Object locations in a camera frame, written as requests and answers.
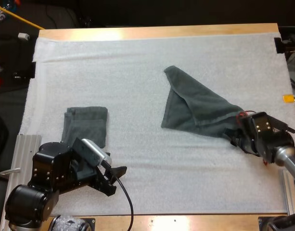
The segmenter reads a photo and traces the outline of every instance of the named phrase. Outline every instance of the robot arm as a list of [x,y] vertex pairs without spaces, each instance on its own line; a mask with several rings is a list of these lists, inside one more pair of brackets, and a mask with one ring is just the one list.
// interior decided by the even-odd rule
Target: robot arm
[[113,183],[126,173],[127,167],[108,168],[103,175],[99,166],[111,158],[87,139],[76,139],[73,147],[50,142],[40,146],[33,156],[32,178],[18,185],[5,204],[6,219],[13,231],[38,231],[60,194],[90,186],[111,196]]
[[238,122],[237,131],[227,132],[231,144],[245,153],[262,157],[266,163],[285,166],[295,178],[295,144],[288,133],[295,130],[266,112],[242,115]]

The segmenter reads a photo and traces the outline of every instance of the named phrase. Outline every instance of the dark gray cloth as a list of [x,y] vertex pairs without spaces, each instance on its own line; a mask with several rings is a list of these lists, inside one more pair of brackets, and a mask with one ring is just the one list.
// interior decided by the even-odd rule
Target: dark gray cloth
[[105,147],[108,109],[105,107],[71,107],[64,115],[62,142],[72,146],[76,138],[89,139]]
[[171,89],[162,128],[223,137],[226,129],[237,129],[242,108],[232,105],[175,66],[165,70]]

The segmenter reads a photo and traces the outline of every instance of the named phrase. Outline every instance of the white towel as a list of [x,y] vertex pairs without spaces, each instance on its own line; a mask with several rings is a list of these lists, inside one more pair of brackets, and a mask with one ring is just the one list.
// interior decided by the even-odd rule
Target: white towel
[[[230,103],[265,111],[295,128],[295,106],[278,33],[166,39],[57,42],[39,38],[36,77],[21,127],[60,141],[67,107],[108,108],[105,151],[135,214],[285,212],[279,168],[223,139],[161,128],[175,65]],[[129,214],[126,197],[84,187],[60,196],[53,214]]]

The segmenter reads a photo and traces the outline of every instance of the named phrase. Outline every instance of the metal frame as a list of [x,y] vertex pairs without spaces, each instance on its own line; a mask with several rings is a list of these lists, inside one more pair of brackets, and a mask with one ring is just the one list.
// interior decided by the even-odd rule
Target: metal frame
[[295,213],[295,179],[288,170],[281,170],[287,214]]

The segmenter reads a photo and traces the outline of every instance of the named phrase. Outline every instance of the table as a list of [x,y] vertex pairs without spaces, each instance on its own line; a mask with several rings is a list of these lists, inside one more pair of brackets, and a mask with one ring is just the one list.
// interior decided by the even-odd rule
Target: table
[[[161,26],[41,30],[39,37],[69,41],[113,41],[124,39],[151,39],[161,37],[233,35],[278,32],[277,24],[236,24],[210,26]],[[137,215],[132,230],[162,231],[257,231],[259,216],[283,214],[238,215]],[[96,231],[127,230],[130,216],[95,216]],[[52,218],[43,223],[47,231]]]

